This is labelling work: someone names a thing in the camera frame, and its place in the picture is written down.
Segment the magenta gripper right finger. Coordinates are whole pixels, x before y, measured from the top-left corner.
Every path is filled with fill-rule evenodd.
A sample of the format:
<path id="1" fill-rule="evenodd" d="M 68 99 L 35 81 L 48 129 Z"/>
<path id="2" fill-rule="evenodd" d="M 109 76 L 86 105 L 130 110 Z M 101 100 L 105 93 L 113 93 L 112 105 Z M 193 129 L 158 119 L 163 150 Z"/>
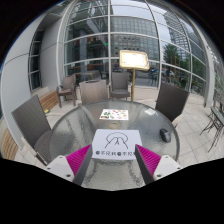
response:
<path id="1" fill-rule="evenodd" d="M 150 184 L 182 169 L 169 155 L 160 156 L 140 145 L 135 145 L 135 157 L 145 184 Z"/>

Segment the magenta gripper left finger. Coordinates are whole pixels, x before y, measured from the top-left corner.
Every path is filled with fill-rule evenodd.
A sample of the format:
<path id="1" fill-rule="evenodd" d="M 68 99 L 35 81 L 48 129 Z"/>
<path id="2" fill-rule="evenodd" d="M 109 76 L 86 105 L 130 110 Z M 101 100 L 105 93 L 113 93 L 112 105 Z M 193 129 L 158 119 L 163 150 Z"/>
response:
<path id="1" fill-rule="evenodd" d="M 92 146 L 87 145 L 68 156 L 59 155 L 45 170 L 81 186 L 92 158 Z"/>

